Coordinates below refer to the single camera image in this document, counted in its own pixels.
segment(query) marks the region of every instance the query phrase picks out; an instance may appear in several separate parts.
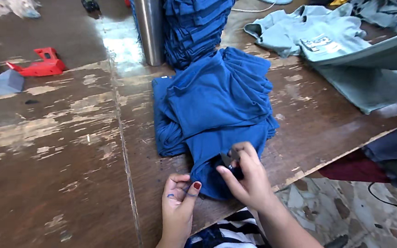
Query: maroon fabric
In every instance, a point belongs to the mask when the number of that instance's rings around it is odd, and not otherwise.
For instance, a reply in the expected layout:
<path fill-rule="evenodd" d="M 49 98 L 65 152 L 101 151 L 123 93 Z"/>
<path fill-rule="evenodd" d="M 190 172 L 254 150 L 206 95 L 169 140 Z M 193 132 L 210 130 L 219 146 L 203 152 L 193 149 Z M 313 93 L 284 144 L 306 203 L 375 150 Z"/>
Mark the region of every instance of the maroon fabric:
<path fill-rule="evenodd" d="M 333 180 L 389 183 L 385 172 L 358 149 L 318 170 Z"/>

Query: printed graphic on t-shirt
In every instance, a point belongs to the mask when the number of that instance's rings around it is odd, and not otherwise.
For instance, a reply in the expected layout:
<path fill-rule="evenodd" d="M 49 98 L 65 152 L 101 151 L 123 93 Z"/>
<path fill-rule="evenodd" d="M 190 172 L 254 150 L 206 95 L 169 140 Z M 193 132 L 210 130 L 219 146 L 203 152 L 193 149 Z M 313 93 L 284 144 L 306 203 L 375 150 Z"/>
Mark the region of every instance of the printed graphic on t-shirt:
<path fill-rule="evenodd" d="M 311 52 L 321 54 L 321 53 L 334 53 L 340 50 L 341 44 L 338 42 L 332 41 L 329 37 L 324 36 L 315 40 L 303 40 L 301 39 L 301 43 Z"/>

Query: left hand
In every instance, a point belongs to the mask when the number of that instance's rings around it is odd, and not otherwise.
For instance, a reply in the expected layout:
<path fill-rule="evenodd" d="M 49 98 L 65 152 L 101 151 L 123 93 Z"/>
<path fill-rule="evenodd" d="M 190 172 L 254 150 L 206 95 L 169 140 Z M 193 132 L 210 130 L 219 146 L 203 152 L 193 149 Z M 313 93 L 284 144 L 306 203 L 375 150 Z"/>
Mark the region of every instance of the left hand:
<path fill-rule="evenodd" d="M 189 175 L 180 174 L 171 174 L 166 181 L 162 195 L 163 232 L 158 248 L 182 248 L 191 234 L 192 210 L 201 183 L 197 181 L 189 187 L 189 181 Z"/>

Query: scissors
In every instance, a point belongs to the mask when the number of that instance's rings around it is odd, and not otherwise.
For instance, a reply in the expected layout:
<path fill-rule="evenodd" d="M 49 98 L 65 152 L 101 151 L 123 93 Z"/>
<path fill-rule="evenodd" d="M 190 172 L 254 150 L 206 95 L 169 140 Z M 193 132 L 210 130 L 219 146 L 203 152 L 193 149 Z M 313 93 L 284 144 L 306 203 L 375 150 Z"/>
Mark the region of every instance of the scissors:
<path fill-rule="evenodd" d="M 242 180 L 244 178 L 243 172 L 241 171 L 240 166 L 233 167 L 231 165 L 232 161 L 236 161 L 240 163 L 240 156 L 238 155 L 237 151 L 231 149 L 231 156 L 229 157 L 224 152 L 220 152 L 221 159 L 223 160 L 223 164 L 226 168 L 228 168 L 232 174 L 235 176 L 237 180 Z"/>

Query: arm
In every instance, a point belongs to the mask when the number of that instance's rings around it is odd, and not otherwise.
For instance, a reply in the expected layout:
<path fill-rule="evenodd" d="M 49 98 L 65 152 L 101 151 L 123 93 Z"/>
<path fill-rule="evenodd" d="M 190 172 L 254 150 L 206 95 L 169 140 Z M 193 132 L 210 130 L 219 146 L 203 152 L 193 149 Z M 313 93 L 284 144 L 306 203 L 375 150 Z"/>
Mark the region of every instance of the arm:
<path fill-rule="evenodd" d="M 273 194 L 266 170 L 252 145 L 242 142 L 234 144 L 233 148 L 240 155 L 240 164 L 233 161 L 232 166 L 241 167 L 244 179 L 238 181 L 224 166 L 218 166 L 217 171 L 238 200 L 258 211 L 271 245 L 276 248 L 322 248 Z"/>

